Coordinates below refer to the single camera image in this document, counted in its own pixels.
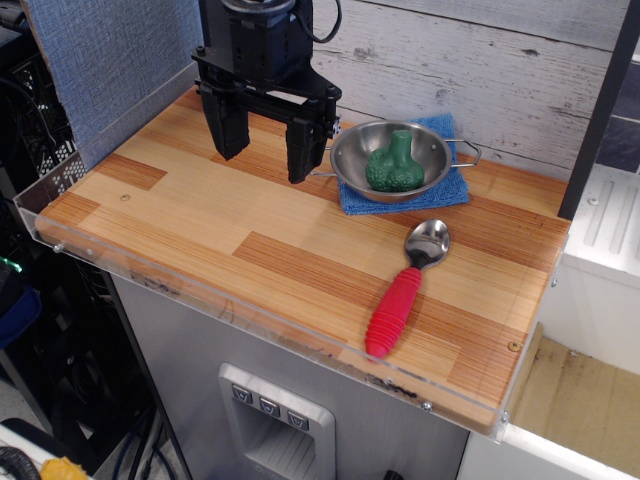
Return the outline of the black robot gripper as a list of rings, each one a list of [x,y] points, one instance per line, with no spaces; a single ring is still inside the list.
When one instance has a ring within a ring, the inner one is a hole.
[[[288,179],[303,182],[323,159],[327,138],[339,132],[340,89],[311,66],[314,45],[330,42],[342,23],[342,6],[329,33],[314,32],[311,1],[201,1],[203,43],[192,58],[199,93],[217,152],[230,160],[249,145],[248,113],[287,124]],[[316,107],[312,121],[305,107]]]

